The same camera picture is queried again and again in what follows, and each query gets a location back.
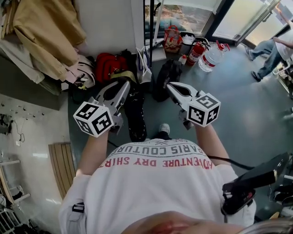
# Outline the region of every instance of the jeans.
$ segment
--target jeans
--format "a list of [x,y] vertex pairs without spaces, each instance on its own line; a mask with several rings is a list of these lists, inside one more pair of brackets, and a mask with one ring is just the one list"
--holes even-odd
[[263,41],[259,43],[254,50],[250,51],[250,56],[252,59],[255,59],[262,54],[268,54],[269,57],[266,59],[264,66],[256,73],[256,76],[261,80],[266,75],[270,74],[282,61],[282,57],[279,54],[276,44],[273,40]]
[[168,133],[164,131],[157,133],[152,139],[172,140],[172,138],[169,137]]

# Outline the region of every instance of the water bottle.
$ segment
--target water bottle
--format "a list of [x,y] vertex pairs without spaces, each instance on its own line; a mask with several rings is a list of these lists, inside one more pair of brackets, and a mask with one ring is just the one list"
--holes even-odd
[[184,66],[186,63],[187,57],[185,54],[183,54],[180,58],[179,58],[179,62],[182,63],[182,65]]
[[220,44],[219,41],[216,42],[217,43],[211,45],[211,48],[206,50],[203,56],[199,59],[198,65],[203,71],[211,72],[214,67],[223,59],[224,52],[230,50],[228,44]]

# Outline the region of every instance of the jacket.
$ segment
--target jacket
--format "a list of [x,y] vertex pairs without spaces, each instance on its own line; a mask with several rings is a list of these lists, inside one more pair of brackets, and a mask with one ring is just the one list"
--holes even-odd
[[66,66],[77,63],[74,49],[86,35],[70,0],[21,0],[13,28],[41,71],[54,79],[66,79]]

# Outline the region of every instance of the wooden bench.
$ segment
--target wooden bench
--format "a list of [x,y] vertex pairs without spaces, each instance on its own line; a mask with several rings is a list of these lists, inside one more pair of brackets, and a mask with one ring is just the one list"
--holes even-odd
[[70,144],[50,144],[49,152],[57,187],[64,199],[76,174]]

